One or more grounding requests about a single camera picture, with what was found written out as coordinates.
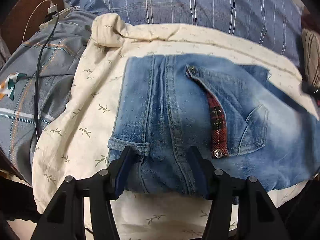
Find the blue plaid pillow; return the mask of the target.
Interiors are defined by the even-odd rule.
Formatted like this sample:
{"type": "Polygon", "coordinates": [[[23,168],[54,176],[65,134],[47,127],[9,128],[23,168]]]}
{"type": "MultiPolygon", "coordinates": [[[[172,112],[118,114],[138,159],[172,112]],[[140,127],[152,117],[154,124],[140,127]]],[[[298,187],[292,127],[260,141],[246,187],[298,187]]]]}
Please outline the blue plaid pillow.
{"type": "Polygon", "coordinates": [[[292,0],[66,0],[126,23],[185,23],[242,37],[304,66],[301,14],[292,0]]]}

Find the brown wooden headboard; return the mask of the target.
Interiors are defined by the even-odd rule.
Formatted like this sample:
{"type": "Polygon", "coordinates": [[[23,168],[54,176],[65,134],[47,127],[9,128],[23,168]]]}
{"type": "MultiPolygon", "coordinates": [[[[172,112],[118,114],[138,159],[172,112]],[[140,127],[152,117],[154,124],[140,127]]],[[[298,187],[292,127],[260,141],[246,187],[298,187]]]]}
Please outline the brown wooden headboard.
{"type": "Polygon", "coordinates": [[[1,22],[1,37],[13,53],[23,41],[30,39],[44,22],[50,1],[57,8],[65,8],[63,0],[18,0],[9,14],[1,22]]]}

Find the striped beige pillow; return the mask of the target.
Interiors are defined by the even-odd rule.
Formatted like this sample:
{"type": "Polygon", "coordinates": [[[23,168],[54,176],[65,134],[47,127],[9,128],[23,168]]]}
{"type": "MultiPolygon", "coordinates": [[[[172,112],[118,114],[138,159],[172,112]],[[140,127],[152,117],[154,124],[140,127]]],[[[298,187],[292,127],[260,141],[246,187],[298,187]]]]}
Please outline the striped beige pillow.
{"type": "Polygon", "coordinates": [[[310,29],[303,29],[302,40],[304,48],[304,68],[308,83],[319,88],[320,47],[319,34],[310,29]]]}

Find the blue denim jeans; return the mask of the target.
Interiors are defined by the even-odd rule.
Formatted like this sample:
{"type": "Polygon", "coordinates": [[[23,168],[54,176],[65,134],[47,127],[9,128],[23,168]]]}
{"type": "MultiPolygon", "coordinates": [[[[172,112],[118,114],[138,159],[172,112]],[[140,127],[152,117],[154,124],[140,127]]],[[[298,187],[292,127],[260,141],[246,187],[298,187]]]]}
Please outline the blue denim jeans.
{"type": "Polygon", "coordinates": [[[207,55],[128,59],[110,159],[136,156],[125,188],[198,193],[191,146],[230,176],[255,176],[266,191],[319,172],[319,121],[269,80],[261,66],[207,55]]]}

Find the grey-blue plaid bedsheet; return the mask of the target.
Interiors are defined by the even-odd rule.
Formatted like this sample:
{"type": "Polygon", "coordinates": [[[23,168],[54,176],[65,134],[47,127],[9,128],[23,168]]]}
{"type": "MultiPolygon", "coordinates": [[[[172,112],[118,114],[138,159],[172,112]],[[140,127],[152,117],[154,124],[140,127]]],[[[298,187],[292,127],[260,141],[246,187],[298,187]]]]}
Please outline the grey-blue plaid bedsheet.
{"type": "Polygon", "coordinates": [[[66,108],[95,15],[79,7],[23,42],[1,68],[1,150],[28,184],[37,140],[66,108]]]}

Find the white power strip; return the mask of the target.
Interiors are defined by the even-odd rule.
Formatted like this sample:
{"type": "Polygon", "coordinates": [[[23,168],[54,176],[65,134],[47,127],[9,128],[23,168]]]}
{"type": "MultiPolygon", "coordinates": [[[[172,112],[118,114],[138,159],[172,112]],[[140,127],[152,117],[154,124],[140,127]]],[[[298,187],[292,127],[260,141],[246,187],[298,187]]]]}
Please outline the white power strip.
{"type": "Polygon", "coordinates": [[[57,4],[51,4],[47,9],[47,15],[44,18],[44,22],[40,24],[39,29],[42,30],[51,24],[54,24],[57,17],[59,20],[64,19],[71,12],[71,8],[66,8],[58,11],[57,4]]]}

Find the cream leaf-print blanket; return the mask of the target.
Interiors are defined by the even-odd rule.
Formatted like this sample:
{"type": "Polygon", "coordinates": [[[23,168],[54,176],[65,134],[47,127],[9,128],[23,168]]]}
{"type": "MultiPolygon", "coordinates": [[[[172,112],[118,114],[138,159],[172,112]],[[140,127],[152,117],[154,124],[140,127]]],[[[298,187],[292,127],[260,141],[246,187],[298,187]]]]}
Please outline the cream leaf-print blanket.
{"type": "MultiPolygon", "coordinates": [[[[68,175],[89,178],[111,163],[112,135],[128,59],[153,55],[197,54],[255,65],[269,71],[270,82],[319,121],[315,101],[303,93],[302,76],[287,58],[257,43],[189,24],[132,26],[117,14],[97,17],[76,69],[71,100],[42,132],[33,158],[33,193],[43,212],[68,175]]],[[[267,191],[280,206],[297,195],[307,180],[267,191]]],[[[136,193],[125,188],[112,202],[121,239],[189,239],[204,231],[210,203],[196,195],[170,191],[136,193]]]]}

